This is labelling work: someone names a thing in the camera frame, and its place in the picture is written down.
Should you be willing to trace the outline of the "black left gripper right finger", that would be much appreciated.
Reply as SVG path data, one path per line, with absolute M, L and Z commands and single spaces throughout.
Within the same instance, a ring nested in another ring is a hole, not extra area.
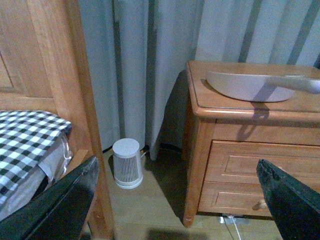
M 320 194 L 266 159 L 256 167 L 264 200 L 284 240 L 320 238 Z

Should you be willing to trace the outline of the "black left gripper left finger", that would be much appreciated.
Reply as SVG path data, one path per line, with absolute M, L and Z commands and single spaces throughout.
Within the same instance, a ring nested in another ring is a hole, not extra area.
M 77 240 L 93 202 L 99 161 L 89 157 L 0 222 L 2 240 Z

